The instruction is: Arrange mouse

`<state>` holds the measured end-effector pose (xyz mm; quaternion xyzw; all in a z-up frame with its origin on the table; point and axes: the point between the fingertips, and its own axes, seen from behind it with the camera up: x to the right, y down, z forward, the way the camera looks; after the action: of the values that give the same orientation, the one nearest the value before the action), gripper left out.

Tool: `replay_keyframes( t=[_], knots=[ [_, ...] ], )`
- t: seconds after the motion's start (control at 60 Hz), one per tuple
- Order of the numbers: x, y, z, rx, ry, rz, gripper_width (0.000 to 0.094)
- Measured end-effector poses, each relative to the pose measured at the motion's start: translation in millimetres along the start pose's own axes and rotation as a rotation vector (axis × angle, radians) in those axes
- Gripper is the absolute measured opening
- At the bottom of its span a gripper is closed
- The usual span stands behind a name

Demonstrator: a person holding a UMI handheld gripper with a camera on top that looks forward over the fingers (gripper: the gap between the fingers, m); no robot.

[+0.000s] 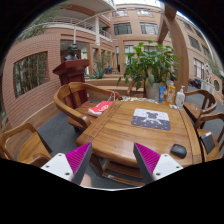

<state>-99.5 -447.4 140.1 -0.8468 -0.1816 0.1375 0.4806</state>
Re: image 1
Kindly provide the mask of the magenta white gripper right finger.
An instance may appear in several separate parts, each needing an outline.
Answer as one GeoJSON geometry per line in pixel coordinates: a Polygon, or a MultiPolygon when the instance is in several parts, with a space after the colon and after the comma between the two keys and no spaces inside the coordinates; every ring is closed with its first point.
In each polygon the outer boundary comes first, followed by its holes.
{"type": "Polygon", "coordinates": [[[152,183],[182,169],[182,166],[169,154],[158,154],[139,143],[134,143],[133,153],[145,184],[152,183]]]}

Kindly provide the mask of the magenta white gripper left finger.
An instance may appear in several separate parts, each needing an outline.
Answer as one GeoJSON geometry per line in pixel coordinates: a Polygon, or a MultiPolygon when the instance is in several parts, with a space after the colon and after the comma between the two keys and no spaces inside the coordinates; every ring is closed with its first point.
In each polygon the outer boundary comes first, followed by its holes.
{"type": "Polygon", "coordinates": [[[85,173],[91,155],[92,143],[89,142],[67,154],[56,154],[42,169],[76,185],[91,186],[91,178],[85,173]]]}

